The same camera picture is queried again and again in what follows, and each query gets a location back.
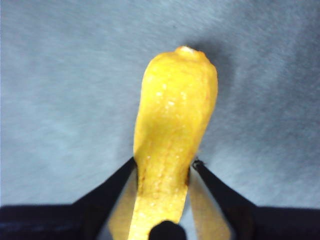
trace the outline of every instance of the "yellow object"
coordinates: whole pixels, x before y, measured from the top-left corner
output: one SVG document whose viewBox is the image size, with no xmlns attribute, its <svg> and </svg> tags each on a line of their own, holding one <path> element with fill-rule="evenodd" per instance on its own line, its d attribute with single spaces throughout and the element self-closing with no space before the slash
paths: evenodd
<svg viewBox="0 0 320 240">
<path fill-rule="evenodd" d="M 188 170 L 218 94 L 217 71 L 201 51 L 180 46 L 147 66 L 134 130 L 138 189 L 129 240 L 178 223 L 188 191 Z"/>
</svg>

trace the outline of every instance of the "gray background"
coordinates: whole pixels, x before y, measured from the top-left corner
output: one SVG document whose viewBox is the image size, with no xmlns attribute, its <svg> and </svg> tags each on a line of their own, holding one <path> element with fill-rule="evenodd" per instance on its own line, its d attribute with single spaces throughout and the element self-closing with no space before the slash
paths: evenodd
<svg viewBox="0 0 320 240">
<path fill-rule="evenodd" d="M 318 0 L 1 1 L 1 204 L 107 179 L 148 62 L 186 44 L 219 74 L 200 159 L 255 204 L 320 208 Z"/>
</svg>

